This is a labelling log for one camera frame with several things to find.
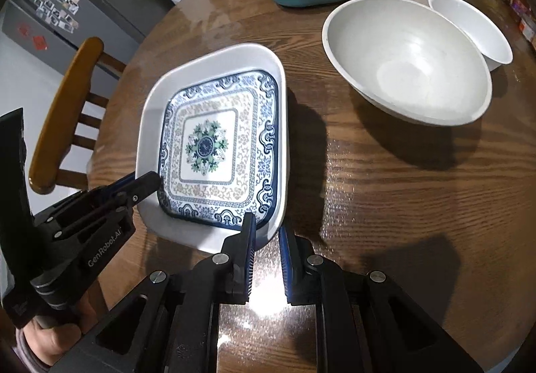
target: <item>human hand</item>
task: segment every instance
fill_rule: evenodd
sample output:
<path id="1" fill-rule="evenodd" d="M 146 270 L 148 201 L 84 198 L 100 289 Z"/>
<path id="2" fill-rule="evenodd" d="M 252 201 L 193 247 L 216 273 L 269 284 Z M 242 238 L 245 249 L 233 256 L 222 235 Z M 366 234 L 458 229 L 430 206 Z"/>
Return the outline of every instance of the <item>human hand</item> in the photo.
<path id="1" fill-rule="evenodd" d="M 23 329 L 24 337 L 32 352 L 45 364 L 52 366 L 97 323 L 95 310 L 85 293 L 76 304 L 80 312 L 80 323 L 68 323 L 43 329 L 36 319 L 32 319 Z"/>

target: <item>refrigerator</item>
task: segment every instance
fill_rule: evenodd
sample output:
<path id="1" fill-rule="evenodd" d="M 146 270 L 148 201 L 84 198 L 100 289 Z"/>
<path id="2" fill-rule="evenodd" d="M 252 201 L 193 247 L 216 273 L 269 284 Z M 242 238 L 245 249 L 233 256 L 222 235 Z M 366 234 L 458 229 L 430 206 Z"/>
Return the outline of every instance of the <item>refrigerator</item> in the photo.
<path id="1" fill-rule="evenodd" d="M 8 0 L 2 31 L 61 74 L 85 39 L 127 64 L 143 39 L 173 7 L 171 0 Z M 110 98 L 117 76 L 97 64 L 91 91 Z"/>

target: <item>orange wooden chair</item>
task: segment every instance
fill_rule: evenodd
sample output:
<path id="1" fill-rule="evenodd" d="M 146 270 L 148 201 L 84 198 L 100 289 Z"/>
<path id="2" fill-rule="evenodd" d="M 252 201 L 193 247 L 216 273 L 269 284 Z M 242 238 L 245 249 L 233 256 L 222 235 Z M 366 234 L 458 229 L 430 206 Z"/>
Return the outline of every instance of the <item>orange wooden chair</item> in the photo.
<path id="1" fill-rule="evenodd" d="M 86 101 L 106 108 L 108 99 L 93 94 L 91 75 L 97 63 L 121 75 L 125 64 L 104 52 L 99 38 L 82 43 L 56 92 L 45 124 L 39 135 L 36 151 L 29 170 L 30 187 L 41 195 L 49 194 L 57 185 L 74 189 L 87 189 L 87 175 L 60 169 L 60 164 L 72 145 L 93 151 L 95 140 L 75 134 L 78 123 L 100 128 L 101 121 L 82 113 Z"/>

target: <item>floral pattern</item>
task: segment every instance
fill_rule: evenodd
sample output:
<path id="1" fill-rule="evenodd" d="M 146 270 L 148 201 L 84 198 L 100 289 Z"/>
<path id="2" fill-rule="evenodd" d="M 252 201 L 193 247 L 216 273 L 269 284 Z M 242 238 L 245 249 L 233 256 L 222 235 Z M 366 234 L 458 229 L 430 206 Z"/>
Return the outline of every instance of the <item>floral pattern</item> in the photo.
<path id="1" fill-rule="evenodd" d="M 278 187 L 279 91 L 247 71 L 177 92 L 164 114 L 157 193 L 172 217 L 240 229 L 274 213 Z"/>
<path id="2" fill-rule="evenodd" d="M 186 161 L 194 172 L 206 175 L 218 169 L 218 163 L 225 160 L 225 150 L 229 148 L 225 133 L 218 121 L 206 120 L 196 125 L 185 148 Z"/>

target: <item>round wooden table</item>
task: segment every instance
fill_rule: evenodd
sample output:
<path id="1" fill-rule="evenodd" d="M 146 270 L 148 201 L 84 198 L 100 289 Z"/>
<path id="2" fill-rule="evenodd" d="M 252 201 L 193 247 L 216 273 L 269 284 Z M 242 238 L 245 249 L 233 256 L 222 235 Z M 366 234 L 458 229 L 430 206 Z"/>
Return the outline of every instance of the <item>round wooden table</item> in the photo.
<path id="1" fill-rule="evenodd" d="M 536 59 L 500 0 L 466 0 L 503 31 L 514 62 L 492 74 L 481 120 L 433 128 L 389 116 L 331 66 L 322 24 L 335 6 L 182 0 L 144 40 L 112 97 L 91 187 L 135 169 L 141 111 L 167 71 L 219 48 L 258 42 L 289 87 L 287 217 L 344 269 L 383 270 L 483 368 L 517 348 L 536 319 Z M 156 269 L 205 254 L 137 232 L 100 281 L 113 306 Z M 219 371 L 316 371 L 314 312 L 283 294 L 277 238 L 257 253 L 251 302 L 224 305 Z"/>

